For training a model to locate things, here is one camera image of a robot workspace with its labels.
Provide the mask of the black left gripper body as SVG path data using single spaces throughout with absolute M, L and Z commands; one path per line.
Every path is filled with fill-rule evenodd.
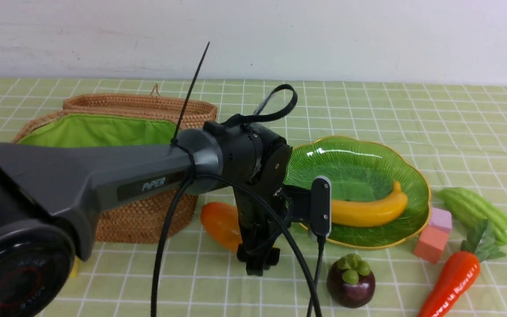
M 307 222 L 310 219 L 310 189 L 261 183 L 246 184 L 245 187 L 272 208 L 286 229 L 290 228 L 292 222 Z M 242 237 L 237 257 L 246 264 L 248 275 L 262 276 L 265 270 L 279 262 L 280 249 L 274 247 L 274 243 L 283 231 L 262 203 L 236 187 L 233 187 L 233 191 Z

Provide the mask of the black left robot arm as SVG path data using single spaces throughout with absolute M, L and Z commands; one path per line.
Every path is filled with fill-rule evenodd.
M 292 149 L 256 123 L 206 122 L 174 143 L 120 147 L 41 147 L 0 143 L 0 317 L 33 317 L 59 293 L 75 257 L 86 261 L 105 211 L 177 189 L 234 188 L 242 244 L 238 258 L 261 276 L 288 239 L 309 291 L 316 285 L 288 227 L 298 202 L 283 187 Z

